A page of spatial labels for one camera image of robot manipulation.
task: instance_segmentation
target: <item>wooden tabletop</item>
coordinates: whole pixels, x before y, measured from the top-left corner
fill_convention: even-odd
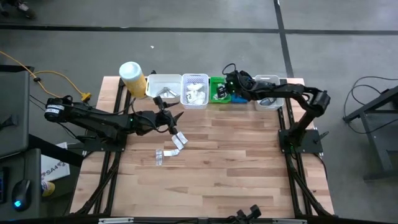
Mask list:
[[[287,80],[303,84],[301,78]],[[113,112],[118,83],[119,77],[104,77],[99,110]],[[294,100],[292,107],[298,121],[303,109]],[[134,109],[159,110],[150,99],[137,100]],[[177,105],[170,111],[177,114],[184,109]],[[170,134],[153,131],[128,137],[112,216],[228,217],[239,209],[248,212],[254,204],[263,218],[294,216],[276,111],[256,111],[253,102],[209,104],[206,110],[185,110],[177,129],[189,142],[178,156],[164,158],[162,166],[156,166],[155,150],[176,148]],[[81,208],[97,187],[103,157],[103,152],[94,152],[83,161],[71,212]],[[309,189],[333,213],[321,162],[311,154],[302,157]],[[299,190],[298,197],[304,211]]]

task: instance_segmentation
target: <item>white bin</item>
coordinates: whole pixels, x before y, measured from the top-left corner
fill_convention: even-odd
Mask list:
[[[202,105],[193,105],[187,102],[187,86],[193,83],[203,84],[202,89],[199,90],[206,94],[205,102]],[[209,76],[206,74],[183,74],[180,101],[186,110],[205,110],[209,102]]]
[[[280,85],[279,77],[276,75],[256,75],[256,77],[254,77],[254,80],[256,82],[264,81],[264,82],[270,82],[270,83],[275,83],[276,85]],[[257,100],[256,102],[254,102],[254,106],[255,106],[256,110],[258,110],[258,111],[275,111],[284,105],[283,98],[277,98],[275,100],[275,102],[269,106],[261,106],[260,102],[261,102],[261,100]]]
[[[152,74],[147,78],[146,95],[155,98],[164,87],[170,88],[178,96],[169,94],[160,95],[162,100],[167,103],[176,103],[180,101],[181,95],[181,75],[179,74]]]

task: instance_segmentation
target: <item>gray floor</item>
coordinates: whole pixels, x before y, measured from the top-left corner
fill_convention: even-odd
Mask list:
[[[26,21],[12,13],[12,18],[0,18],[0,22],[277,28],[272,0],[37,0],[29,4],[38,12],[36,21]],[[280,0],[280,5],[287,29],[398,29],[395,0]],[[304,78],[308,86],[328,90],[332,98],[326,114],[315,124],[320,131],[330,131],[323,147],[335,213],[345,218],[397,222],[398,181],[363,182],[363,175],[379,170],[376,155],[366,136],[353,133],[341,117],[343,100],[355,80],[366,75],[398,78],[398,36],[288,35],[287,43],[295,77]],[[97,100],[102,77],[118,75],[120,64],[129,60],[140,63],[146,74],[157,70],[220,76],[227,63],[235,62],[239,69],[253,75],[286,77],[278,34],[0,30],[0,49],[37,71],[56,70],[68,75],[81,90],[93,94],[91,104]],[[0,63],[12,64],[4,57],[0,57]],[[43,77],[49,90],[79,97],[63,79],[53,75]],[[397,85],[377,80],[363,83],[381,91]],[[49,97],[35,83],[30,87],[31,93],[41,100]],[[359,88],[357,95],[366,102],[377,93]],[[358,106],[349,100],[348,113]],[[68,126],[83,134],[82,129]],[[362,129],[360,124],[354,126]],[[47,122],[34,105],[30,109],[30,131],[54,143],[75,141],[61,127]],[[57,203],[51,202],[49,207],[57,208],[49,209],[50,212],[62,213],[67,200],[63,196]]]

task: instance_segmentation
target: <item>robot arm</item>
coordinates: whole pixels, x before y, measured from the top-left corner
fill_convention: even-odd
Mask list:
[[[293,147],[301,145],[305,129],[314,118],[324,114],[330,102],[327,92],[317,88],[300,84],[276,85],[269,82],[257,82],[247,72],[238,72],[236,67],[233,72],[224,73],[224,71],[225,68],[223,74],[226,75],[226,83],[218,87],[217,93],[219,96],[226,93],[235,93],[248,101],[262,100],[264,98],[293,98],[297,100],[299,105],[305,110],[305,114],[299,122],[290,127],[289,134],[284,139],[286,143]]]
[[[134,100],[129,106],[133,108]],[[161,97],[154,98],[154,103],[160,111],[138,111],[131,114],[107,113],[97,110],[84,103],[74,103],[70,96],[63,98],[49,98],[46,104],[45,118],[56,123],[73,123],[90,131],[94,131],[100,138],[115,141],[120,134],[136,133],[139,136],[145,135],[153,130],[160,133],[169,131],[170,134],[177,134],[175,128],[177,120],[181,117],[179,113],[175,117],[166,108],[176,105],[164,103]],[[159,131],[159,127],[167,125],[165,131]]]

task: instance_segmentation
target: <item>white plastic basket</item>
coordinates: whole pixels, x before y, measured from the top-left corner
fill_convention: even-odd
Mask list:
[[[276,75],[256,75],[256,77],[254,77],[254,80],[256,82],[265,81],[265,82],[275,83],[276,85],[280,85],[279,77]],[[261,106],[260,102],[261,100],[257,100],[256,102],[254,102],[254,107],[258,111],[274,111],[284,105],[283,98],[277,98],[275,102],[269,106]]]
[[[192,105],[187,102],[187,86],[194,83],[203,84],[203,87],[199,90],[206,94],[205,102],[202,105]],[[183,74],[180,101],[186,110],[205,110],[209,102],[209,76],[206,74]]]
[[[179,74],[153,74],[147,78],[146,95],[155,98],[157,94],[164,88],[168,87],[178,96],[169,94],[168,96],[160,95],[162,100],[167,103],[176,103],[180,101],[181,95],[181,75]]]

